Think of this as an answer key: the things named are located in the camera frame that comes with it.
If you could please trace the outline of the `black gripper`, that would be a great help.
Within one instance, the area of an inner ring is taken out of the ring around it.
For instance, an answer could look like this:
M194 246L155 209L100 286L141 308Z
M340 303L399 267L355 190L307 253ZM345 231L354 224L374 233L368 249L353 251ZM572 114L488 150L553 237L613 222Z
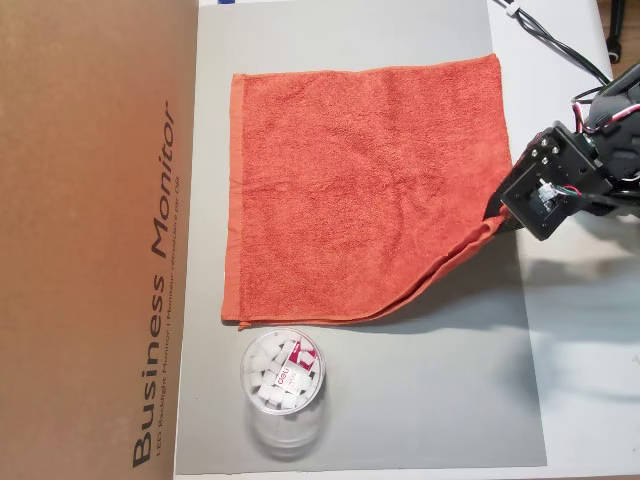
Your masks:
M524 190L527 200L601 200L613 189L594 148L561 123L538 133L527 144L524 159L529 162ZM501 181L489 198L484 220L500 215L502 195L516 177L511 171Z

